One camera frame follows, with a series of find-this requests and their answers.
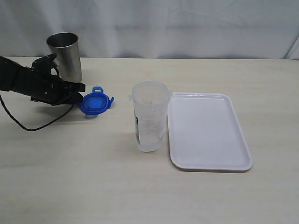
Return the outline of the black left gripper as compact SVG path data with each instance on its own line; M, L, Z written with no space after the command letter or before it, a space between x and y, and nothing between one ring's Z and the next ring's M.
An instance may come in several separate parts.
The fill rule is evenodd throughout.
M40 65L30 71L33 73L25 84L25 95L31 100L50 105L75 105L83 101L79 92L85 92L85 84L63 81L57 67Z

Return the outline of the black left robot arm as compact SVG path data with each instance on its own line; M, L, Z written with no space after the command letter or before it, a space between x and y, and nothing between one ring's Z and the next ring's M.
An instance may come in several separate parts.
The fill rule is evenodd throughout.
M49 105L82 103L80 93L85 92L85 85L64 81L55 62L56 56L53 53L38 58L30 68L1 56L0 90L17 92Z

